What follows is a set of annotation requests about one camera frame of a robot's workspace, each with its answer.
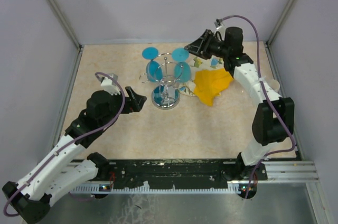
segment metal floor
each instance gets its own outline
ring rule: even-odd
[[[66,195],[41,224],[316,223],[304,184],[261,184],[252,200],[234,194],[109,195],[79,202]]]

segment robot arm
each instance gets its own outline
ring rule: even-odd
[[[280,96],[263,78],[259,78],[253,60],[243,53],[242,29],[238,27],[226,29],[220,20],[216,20],[215,25],[217,27],[215,33],[206,30],[185,49],[203,59],[210,59],[213,55],[222,58],[225,70],[242,85],[257,107],[252,123],[253,139],[237,158],[238,172],[243,178],[247,178],[250,171],[271,148],[287,137],[287,133],[279,120],[274,117],[273,110],[266,101],[261,82],[265,86],[268,98],[291,133],[294,126],[294,102],[291,98]]]
[[[107,173],[109,162],[99,153],[90,154],[71,171],[61,171],[102,135],[107,129],[105,125],[112,125],[118,114],[142,109],[147,99],[145,96],[126,87],[129,97],[123,100],[117,76],[104,75],[107,77],[98,77],[104,90],[92,94],[86,109],[65,130],[65,135],[53,150],[17,183],[7,182],[3,186],[8,202],[28,224],[39,222],[61,197],[77,185]]]

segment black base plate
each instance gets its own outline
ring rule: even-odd
[[[243,180],[233,175],[236,174],[235,160],[229,159],[109,161],[110,169],[104,180],[114,179],[114,189],[136,188],[144,181],[148,181],[151,189],[171,189],[173,185],[176,189],[226,189],[229,174],[232,180]],[[267,180],[264,164],[256,170],[256,175],[257,180]]]

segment speckled tabletop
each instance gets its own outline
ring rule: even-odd
[[[141,83],[147,60],[142,51],[148,46],[160,53],[172,52],[185,43],[86,45],[72,91],[63,129],[86,107],[91,94],[101,90],[94,73],[115,73],[118,82],[131,86],[148,98],[140,113],[120,115],[116,123],[78,156],[86,158],[99,152],[105,158],[235,158],[253,138],[251,124],[256,108],[237,82],[216,98],[214,106],[202,104],[197,97],[181,95],[171,110],[160,110],[151,101],[154,83]],[[256,43],[245,42],[245,52],[256,62]],[[263,43],[260,44],[262,75],[272,78]],[[276,149],[290,148],[286,139]],[[273,157],[295,157],[294,152]]]

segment yellow cloth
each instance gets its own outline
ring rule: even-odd
[[[225,90],[233,78],[224,68],[217,70],[201,70],[196,72],[194,94],[206,105],[212,106],[213,99]]]

